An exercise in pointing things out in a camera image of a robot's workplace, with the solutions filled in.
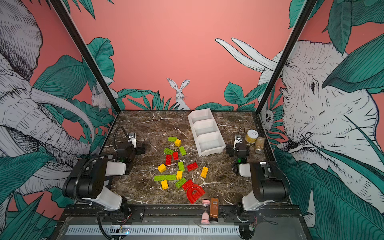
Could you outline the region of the white three-compartment bin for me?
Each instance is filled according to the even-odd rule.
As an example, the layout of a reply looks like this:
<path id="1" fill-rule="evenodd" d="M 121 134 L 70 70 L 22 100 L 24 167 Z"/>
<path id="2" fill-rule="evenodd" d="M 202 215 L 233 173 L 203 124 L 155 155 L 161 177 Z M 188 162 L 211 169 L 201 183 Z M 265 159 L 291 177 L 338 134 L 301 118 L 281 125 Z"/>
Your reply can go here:
<path id="1" fill-rule="evenodd" d="M 226 144 L 210 109 L 192 111 L 188 120 L 199 157 L 223 152 Z"/>

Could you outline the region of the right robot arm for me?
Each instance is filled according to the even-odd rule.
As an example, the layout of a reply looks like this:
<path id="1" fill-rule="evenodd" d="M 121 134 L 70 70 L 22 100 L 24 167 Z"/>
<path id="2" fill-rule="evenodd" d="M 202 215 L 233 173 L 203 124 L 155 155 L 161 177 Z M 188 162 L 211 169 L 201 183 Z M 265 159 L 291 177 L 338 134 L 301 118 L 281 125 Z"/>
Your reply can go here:
<path id="1" fill-rule="evenodd" d="M 254 212 L 269 203 L 286 200 L 291 184 L 276 162 L 248 162 L 250 147 L 243 143 L 227 145 L 226 153 L 233 158 L 233 172 L 251 179 L 252 190 L 242 198 L 242 208 Z"/>

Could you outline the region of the red arch lego piece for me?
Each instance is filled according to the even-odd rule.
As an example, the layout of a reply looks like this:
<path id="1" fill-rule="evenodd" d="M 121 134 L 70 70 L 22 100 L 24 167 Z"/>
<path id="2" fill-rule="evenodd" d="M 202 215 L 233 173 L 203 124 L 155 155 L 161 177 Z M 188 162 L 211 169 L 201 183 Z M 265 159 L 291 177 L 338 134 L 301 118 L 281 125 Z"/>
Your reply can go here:
<path id="1" fill-rule="evenodd" d="M 205 194 L 203 188 L 199 185 L 193 184 L 187 189 L 187 198 L 193 205 L 200 197 Z"/>

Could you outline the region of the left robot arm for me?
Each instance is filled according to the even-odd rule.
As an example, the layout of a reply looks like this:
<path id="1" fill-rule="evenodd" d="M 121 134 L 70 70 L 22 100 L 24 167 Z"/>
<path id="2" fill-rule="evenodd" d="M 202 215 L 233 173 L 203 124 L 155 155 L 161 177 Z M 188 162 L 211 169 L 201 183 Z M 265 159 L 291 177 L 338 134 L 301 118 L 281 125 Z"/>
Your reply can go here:
<path id="1" fill-rule="evenodd" d="M 129 175 L 135 157 L 146 153 L 146 146 L 135 147 L 131 142 L 121 143 L 117 155 L 80 159 L 62 188 L 63 195 L 79 203 L 95 205 L 104 211 L 129 212 L 127 201 L 112 192 L 105 181 L 108 177 Z"/>

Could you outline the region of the yellow lego brick front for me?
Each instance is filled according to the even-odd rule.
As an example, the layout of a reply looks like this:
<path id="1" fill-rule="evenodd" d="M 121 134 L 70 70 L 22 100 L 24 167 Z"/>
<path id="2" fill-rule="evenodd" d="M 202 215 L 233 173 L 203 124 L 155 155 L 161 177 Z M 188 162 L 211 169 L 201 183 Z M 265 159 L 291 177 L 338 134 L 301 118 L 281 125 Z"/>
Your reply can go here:
<path id="1" fill-rule="evenodd" d="M 162 185 L 162 189 L 163 190 L 167 190 L 169 188 L 169 185 L 168 185 L 168 181 L 167 180 L 163 180 L 161 181 L 161 185 Z"/>

